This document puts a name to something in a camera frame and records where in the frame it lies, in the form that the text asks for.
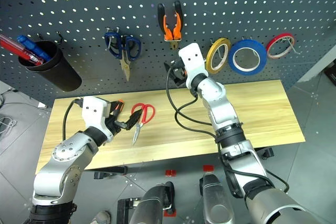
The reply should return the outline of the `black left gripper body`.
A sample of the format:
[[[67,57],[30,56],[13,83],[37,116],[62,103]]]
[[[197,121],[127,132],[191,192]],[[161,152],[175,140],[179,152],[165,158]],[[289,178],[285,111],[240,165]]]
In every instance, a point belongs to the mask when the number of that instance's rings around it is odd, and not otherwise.
[[[116,135],[117,133],[119,133],[121,131],[121,127],[117,126],[114,123],[117,119],[118,118],[115,118],[111,114],[111,107],[110,107],[110,113],[109,113],[109,116],[105,119],[105,125],[106,125],[107,129],[110,130],[110,132],[112,133],[112,135]]]

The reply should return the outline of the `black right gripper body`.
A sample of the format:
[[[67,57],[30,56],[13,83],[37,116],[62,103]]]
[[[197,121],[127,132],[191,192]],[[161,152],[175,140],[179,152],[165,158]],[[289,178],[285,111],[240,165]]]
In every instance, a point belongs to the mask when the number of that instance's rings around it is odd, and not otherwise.
[[[187,74],[185,64],[181,58],[178,58],[173,63],[173,73],[179,79],[185,79]]]

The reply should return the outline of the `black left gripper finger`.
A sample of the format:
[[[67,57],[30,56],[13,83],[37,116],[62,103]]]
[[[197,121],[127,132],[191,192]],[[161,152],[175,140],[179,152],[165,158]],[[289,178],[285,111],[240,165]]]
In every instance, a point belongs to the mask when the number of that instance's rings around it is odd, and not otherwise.
[[[139,121],[142,115],[142,109],[132,112],[129,119],[126,122],[121,122],[121,128],[125,130],[131,130]]]
[[[123,100],[118,100],[118,101],[113,101],[111,102],[111,114],[117,118],[119,114],[122,112],[124,107],[124,101]]]

